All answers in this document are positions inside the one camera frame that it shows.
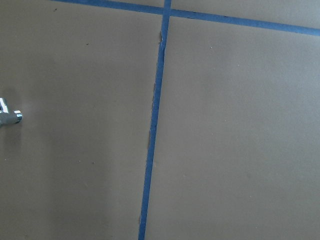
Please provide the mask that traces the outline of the chrome pipe fitting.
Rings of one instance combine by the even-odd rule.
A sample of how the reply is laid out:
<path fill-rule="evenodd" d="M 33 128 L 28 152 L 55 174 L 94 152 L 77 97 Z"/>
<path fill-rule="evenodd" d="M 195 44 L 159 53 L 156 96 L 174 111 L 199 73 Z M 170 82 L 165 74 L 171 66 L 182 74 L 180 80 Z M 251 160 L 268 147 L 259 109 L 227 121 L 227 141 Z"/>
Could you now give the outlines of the chrome pipe fitting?
<path fill-rule="evenodd" d="M 20 123 L 23 119 L 23 114 L 20 110 L 10 110 L 7 100 L 0 98 L 0 127 Z"/>

